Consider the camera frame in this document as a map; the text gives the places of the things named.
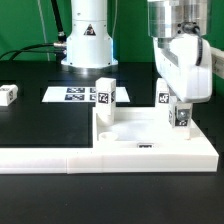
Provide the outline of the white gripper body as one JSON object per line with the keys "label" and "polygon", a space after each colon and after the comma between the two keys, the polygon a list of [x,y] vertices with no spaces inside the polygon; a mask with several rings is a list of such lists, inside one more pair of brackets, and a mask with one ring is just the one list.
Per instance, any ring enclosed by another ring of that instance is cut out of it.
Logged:
{"label": "white gripper body", "polygon": [[163,42],[153,39],[157,71],[182,102],[206,102],[212,95],[211,48],[202,40],[202,60],[197,65],[198,41],[196,35],[189,34]]}

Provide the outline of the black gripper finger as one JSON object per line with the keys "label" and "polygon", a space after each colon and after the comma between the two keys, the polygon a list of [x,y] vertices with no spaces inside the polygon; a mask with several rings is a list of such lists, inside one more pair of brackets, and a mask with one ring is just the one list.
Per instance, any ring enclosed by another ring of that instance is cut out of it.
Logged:
{"label": "black gripper finger", "polygon": [[185,121],[189,119],[189,110],[188,109],[178,109],[177,110],[177,119],[179,121]]}

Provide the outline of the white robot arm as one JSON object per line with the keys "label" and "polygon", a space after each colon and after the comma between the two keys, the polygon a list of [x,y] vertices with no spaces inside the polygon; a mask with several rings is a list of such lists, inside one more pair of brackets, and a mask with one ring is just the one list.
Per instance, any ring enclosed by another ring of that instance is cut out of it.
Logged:
{"label": "white robot arm", "polygon": [[[62,64],[86,72],[118,64],[107,31],[107,0],[71,0],[72,31]],[[148,34],[158,73],[184,103],[201,103],[212,94],[212,64],[224,52],[203,38],[210,0],[147,0]]]}

